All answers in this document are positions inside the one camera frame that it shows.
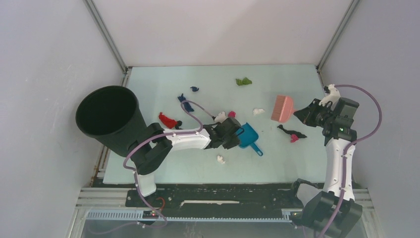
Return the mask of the blue dustpan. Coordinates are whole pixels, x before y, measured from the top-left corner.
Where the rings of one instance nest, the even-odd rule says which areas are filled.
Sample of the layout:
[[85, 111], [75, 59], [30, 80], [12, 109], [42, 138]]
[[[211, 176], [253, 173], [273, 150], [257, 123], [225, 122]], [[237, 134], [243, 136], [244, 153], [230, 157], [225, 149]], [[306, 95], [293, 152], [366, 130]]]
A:
[[256, 144], [259, 135], [249, 123], [243, 124], [236, 131], [236, 135], [240, 140], [238, 145], [240, 148], [245, 149], [251, 147], [259, 156], [263, 156], [263, 151]]

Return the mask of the pink hand brush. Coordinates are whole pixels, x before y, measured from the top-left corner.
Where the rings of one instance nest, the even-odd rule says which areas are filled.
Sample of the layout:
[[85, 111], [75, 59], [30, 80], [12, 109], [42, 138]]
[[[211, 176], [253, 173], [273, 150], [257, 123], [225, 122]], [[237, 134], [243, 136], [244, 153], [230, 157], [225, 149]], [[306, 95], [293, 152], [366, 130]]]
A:
[[271, 120], [285, 123], [290, 119], [295, 111], [292, 97], [277, 95], [271, 114]]

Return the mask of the large dark blue scrap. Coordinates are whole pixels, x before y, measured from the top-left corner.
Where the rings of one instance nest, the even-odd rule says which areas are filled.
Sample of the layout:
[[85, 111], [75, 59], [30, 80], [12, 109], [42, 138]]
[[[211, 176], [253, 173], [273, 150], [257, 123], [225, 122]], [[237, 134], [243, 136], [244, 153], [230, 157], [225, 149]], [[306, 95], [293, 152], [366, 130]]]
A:
[[187, 111], [187, 112], [194, 112], [195, 110], [192, 108], [192, 106], [190, 105], [189, 102], [187, 102], [184, 94], [182, 93], [180, 96], [177, 97], [179, 102], [181, 103], [181, 105], [183, 106], [183, 108]]

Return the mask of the small dark blue scrap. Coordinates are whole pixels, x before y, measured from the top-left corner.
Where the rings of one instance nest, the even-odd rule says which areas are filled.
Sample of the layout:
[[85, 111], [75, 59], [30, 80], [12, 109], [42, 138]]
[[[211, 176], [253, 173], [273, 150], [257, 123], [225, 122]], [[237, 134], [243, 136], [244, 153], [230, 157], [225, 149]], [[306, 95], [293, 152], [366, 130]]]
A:
[[199, 88], [198, 88], [198, 87], [195, 87], [195, 86], [190, 87], [190, 89], [191, 89], [193, 92], [198, 92], [198, 91], [199, 91]]

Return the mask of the red paper scrap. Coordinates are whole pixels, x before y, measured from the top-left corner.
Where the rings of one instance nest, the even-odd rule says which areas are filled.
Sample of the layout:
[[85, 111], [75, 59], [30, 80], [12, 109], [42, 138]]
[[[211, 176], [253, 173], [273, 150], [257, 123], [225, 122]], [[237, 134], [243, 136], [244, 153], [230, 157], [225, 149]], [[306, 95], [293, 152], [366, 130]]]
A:
[[178, 126], [178, 121], [167, 117], [162, 112], [159, 113], [158, 118], [169, 129], [173, 129]]

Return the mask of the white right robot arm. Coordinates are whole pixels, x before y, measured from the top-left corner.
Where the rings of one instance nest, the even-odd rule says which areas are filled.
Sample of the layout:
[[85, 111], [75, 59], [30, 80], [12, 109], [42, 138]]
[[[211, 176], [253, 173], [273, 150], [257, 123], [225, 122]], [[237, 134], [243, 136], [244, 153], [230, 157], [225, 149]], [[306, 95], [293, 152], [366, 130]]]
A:
[[299, 181], [298, 188], [288, 193], [294, 207], [303, 206], [293, 221], [331, 238], [344, 238], [358, 222], [363, 208], [355, 203], [352, 188], [352, 156], [357, 133], [351, 129], [359, 103], [339, 98], [321, 105], [314, 99], [306, 108], [294, 112], [303, 124], [321, 127], [327, 154], [325, 182], [322, 190]]

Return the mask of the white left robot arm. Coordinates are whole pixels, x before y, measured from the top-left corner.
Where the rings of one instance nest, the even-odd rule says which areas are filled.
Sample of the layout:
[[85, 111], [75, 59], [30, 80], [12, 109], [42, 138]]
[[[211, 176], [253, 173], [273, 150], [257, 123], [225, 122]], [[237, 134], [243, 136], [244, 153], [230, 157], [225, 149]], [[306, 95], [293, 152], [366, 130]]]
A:
[[159, 129], [152, 137], [143, 142], [134, 142], [123, 166], [133, 170], [137, 199], [144, 206], [152, 206], [157, 199], [155, 171], [171, 151], [187, 149], [231, 149], [239, 146], [239, 138], [245, 130], [234, 118], [223, 122], [201, 124], [192, 130]]

